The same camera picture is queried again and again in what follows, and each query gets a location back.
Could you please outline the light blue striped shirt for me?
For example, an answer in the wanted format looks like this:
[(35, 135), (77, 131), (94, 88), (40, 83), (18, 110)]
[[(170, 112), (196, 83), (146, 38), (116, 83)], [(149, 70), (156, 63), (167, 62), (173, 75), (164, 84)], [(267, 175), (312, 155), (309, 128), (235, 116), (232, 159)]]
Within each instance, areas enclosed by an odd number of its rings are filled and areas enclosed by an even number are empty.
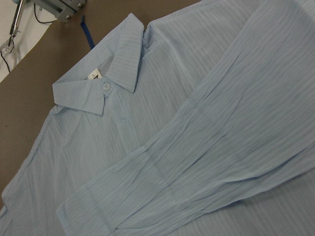
[(1, 235), (314, 235), (314, 1), (128, 14), (52, 88)]

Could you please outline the brown paper table cover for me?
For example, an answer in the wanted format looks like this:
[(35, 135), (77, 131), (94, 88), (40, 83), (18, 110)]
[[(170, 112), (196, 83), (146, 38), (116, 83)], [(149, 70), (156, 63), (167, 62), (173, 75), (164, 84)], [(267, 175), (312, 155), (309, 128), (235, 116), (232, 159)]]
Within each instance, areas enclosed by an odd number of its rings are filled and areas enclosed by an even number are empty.
[(52, 85), (129, 13), (143, 24), (192, 5), (190, 0), (89, 0), (69, 23), (54, 22), (0, 84), (0, 186), (19, 170), (54, 106)]

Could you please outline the metal reacher grabber tool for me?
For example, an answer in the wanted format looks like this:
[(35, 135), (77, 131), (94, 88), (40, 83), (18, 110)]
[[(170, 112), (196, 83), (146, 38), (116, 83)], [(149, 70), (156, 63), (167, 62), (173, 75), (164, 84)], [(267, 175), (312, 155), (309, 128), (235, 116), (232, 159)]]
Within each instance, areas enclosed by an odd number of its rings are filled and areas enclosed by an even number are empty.
[(14, 18), (13, 18), (13, 21), (12, 21), (12, 24), (10, 27), (10, 31), (9, 31), (9, 39), (1, 45), (1, 47), (0, 47), (1, 52), (4, 49), (9, 50), (9, 51), (13, 49), (14, 38), (17, 35), (26, 2), (27, 2), (26, 0), (19, 0), (18, 1), (16, 11), (14, 14)]

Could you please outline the aluminium frame post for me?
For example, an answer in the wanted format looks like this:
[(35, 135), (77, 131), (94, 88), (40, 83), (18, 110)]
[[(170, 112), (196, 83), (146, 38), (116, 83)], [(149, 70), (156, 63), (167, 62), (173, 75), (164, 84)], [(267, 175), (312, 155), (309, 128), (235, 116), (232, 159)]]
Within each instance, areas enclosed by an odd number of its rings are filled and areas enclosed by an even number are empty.
[(53, 14), (58, 20), (68, 23), (86, 0), (32, 0), (33, 3)]

